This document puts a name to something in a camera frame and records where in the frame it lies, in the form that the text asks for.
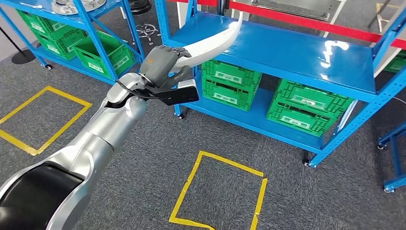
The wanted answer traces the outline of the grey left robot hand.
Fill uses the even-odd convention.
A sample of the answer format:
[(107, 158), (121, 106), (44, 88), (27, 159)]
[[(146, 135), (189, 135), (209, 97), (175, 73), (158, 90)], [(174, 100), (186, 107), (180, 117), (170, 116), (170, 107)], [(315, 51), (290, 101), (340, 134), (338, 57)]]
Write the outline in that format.
[(146, 56), (139, 73), (154, 87), (169, 89), (185, 80), (190, 72), (190, 67), (184, 66), (178, 73), (169, 77), (170, 71), (181, 57), (190, 58), (191, 54), (183, 47), (156, 46)]

